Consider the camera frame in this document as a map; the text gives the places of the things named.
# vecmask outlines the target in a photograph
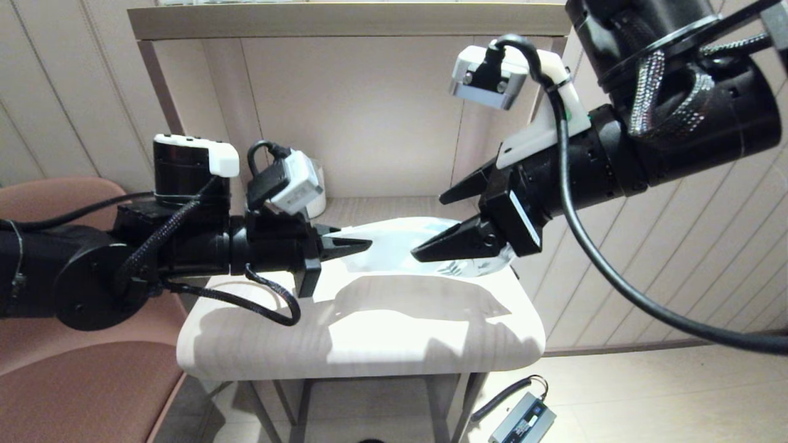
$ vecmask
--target cable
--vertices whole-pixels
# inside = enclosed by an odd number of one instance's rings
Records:
[[[123,262],[121,267],[115,272],[115,277],[113,279],[113,293],[116,296],[123,296],[128,287],[128,282],[132,277],[139,273],[144,263],[158,254],[158,250],[169,240],[176,229],[183,224],[186,217],[200,205],[203,193],[216,180],[217,176],[212,176],[210,180],[208,180],[208,183],[194,195],[189,203],[183,205],[175,214],[170,216],[164,225],[159,226],[158,229],[156,229],[156,231]]]
[[[84,217],[85,215],[91,214],[96,212],[97,210],[104,209],[105,207],[112,206],[114,204],[125,202],[128,200],[137,200],[143,199],[146,197],[154,196],[153,192],[137,192],[136,194],[127,194],[127,195],[120,195],[118,197],[113,197],[112,199],[104,200],[102,202],[93,203],[89,206],[82,207],[78,210],[68,212],[67,214],[59,215],[55,218],[49,218],[47,220],[40,220],[40,221],[27,221],[19,223],[17,222],[17,228],[23,233],[32,233],[35,231],[40,231],[42,229],[49,229],[54,228],[56,226],[64,225],[68,222],[73,222],[77,218]],[[13,227],[10,224],[10,220],[0,220],[0,229],[1,230],[11,230]]]
[[[732,348],[769,354],[788,355],[788,339],[786,338],[736,333],[727,329],[705,325],[704,323],[696,322],[676,314],[638,291],[635,287],[630,285],[610,263],[608,263],[585,231],[578,217],[578,213],[574,208],[574,202],[572,201],[569,170],[569,127],[563,99],[561,99],[560,93],[552,88],[552,80],[542,74],[541,64],[532,63],[533,59],[538,59],[538,53],[533,44],[524,44],[522,40],[527,42],[527,39],[524,37],[516,35],[513,38],[511,34],[507,34],[498,39],[496,46],[500,44],[502,46],[513,46],[519,49],[530,65],[532,77],[547,93],[558,132],[559,178],[563,212],[574,238],[577,239],[580,247],[585,254],[588,255],[589,259],[600,271],[602,276],[609,281],[624,298],[629,300],[636,307],[657,320],[681,330],[682,332],[692,334],[714,343],[731,346]]]
[[[701,55],[706,58],[742,57],[754,54],[771,46],[771,37],[766,32],[753,35],[723,45],[708,45],[701,48]]]
[[[267,149],[272,148],[274,145],[273,142],[268,140],[258,140],[255,144],[251,145],[249,151],[247,151],[247,164],[249,165],[249,170],[251,171],[251,175],[254,177],[260,173],[260,170],[257,169],[257,161],[255,160],[255,154],[261,147],[266,147]]]
[[[253,177],[260,173],[259,169],[257,169],[255,154],[257,154],[257,151],[261,147],[268,149],[268,152],[273,156],[274,161],[287,158],[287,156],[290,155],[292,151],[289,147],[280,146],[272,141],[258,140],[255,144],[251,145],[249,151],[247,152],[247,163]]]
[[[244,299],[243,297],[239,297],[235,294],[231,294],[229,292],[218,291],[216,289],[209,289],[209,288],[200,288],[198,286],[186,285],[184,283],[174,283],[172,281],[167,280],[166,278],[162,278],[162,284],[164,287],[169,290],[170,292],[175,292],[179,294],[192,294],[193,296],[200,296],[206,297],[209,299],[223,301],[225,303],[234,304],[237,307],[242,307],[243,309],[247,309],[252,311],[256,314],[260,314],[265,318],[268,318],[272,322],[278,323],[283,326],[294,326],[296,323],[299,322],[301,319],[301,308],[298,305],[298,300],[284,287],[279,285],[278,283],[268,280],[267,278],[260,277],[259,275],[255,274],[255,272],[251,269],[251,264],[247,263],[246,265],[246,272],[244,273],[246,277],[260,285],[264,285],[274,291],[278,296],[284,299],[285,303],[287,303],[288,307],[290,308],[290,317],[286,317],[276,311],[272,311],[266,307],[262,307],[259,304]]]
[[[284,286],[279,285],[275,281],[271,281],[263,276],[257,275],[251,268],[251,264],[247,263],[246,270],[243,273],[249,280],[254,281],[255,283],[259,283],[260,285],[266,286],[272,291],[274,291],[279,297],[281,297],[285,303],[288,304],[288,308],[290,308],[290,318],[279,314],[278,312],[271,311],[269,309],[265,309],[264,307],[260,307],[261,310],[265,311],[268,315],[259,313],[260,315],[274,320],[275,322],[279,323],[280,325],[285,326],[293,326],[301,319],[301,307],[298,305],[298,300],[284,288]]]
[[[501,402],[503,402],[504,400],[509,398],[509,396],[511,396],[511,394],[516,393],[517,391],[519,391],[522,388],[526,388],[528,386],[531,386],[531,382],[533,380],[536,380],[542,386],[545,387],[545,393],[543,393],[539,397],[542,401],[545,401],[545,399],[547,398],[547,392],[549,390],[549,386],[548,386],[547,380],[545,380],[545,378],[542,377],[539,374],[532,374],[532,375],[529,375],[528,377],[525,377],[522,380],[518,380],[518,381],[512,383],[506,389],[504,389],[503,391],[498,393],[498,395],[494,396],[492,398],[492,400],[488,401],[487,404],[485,404],[484,406],[479,408],[478,411],[474,412],[470,416],[470,421],[472,423],[476,423],[476,422],[481,421],[481,419],[486,417],[487,414],[489,414],[490,412],[493,411],[493,409],[497,408],[498,405],[501,404]]]

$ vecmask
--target clear plastic bag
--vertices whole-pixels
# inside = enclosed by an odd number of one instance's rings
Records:
[[[349,226],[328,236],[372,240],[372,246],[366,251],[341,259],[348,271],[354,273],[479,277],[503,269],[515,257],[509,244],[497,257],[484,259],[419,262],[413,257],[411,249],[457,223],[456,220],[435,217],[393,218]]]

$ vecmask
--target small table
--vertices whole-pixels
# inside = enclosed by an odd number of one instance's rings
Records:
[[[262,275],[293,287],[290,274]],[[212,277],[208,287],[287,311],[243,276]],[[301,321],[286,327],[201,299],[178,339],[178,363],[191,375],[268,381],[252,385],[274,442],[272,415],[291,423],[291,442],[303,440],[309,380],[382,376],[427,377],[435,440],[459,441],[486,374],[529,366],[545,349],[541,320],[510,268],[470,279],[364,276],[338,259],[323,263],[314,296],[299,303]]]

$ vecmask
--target screw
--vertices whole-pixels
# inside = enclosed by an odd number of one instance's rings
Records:
[[[485,246],[492,247],[495,244],[495,234],[487,234],[484,239]]]

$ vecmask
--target shelf board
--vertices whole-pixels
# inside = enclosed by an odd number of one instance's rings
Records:
[[[138,40],[383,35],[567,35],[561,5],[277,3],[130,9]]]

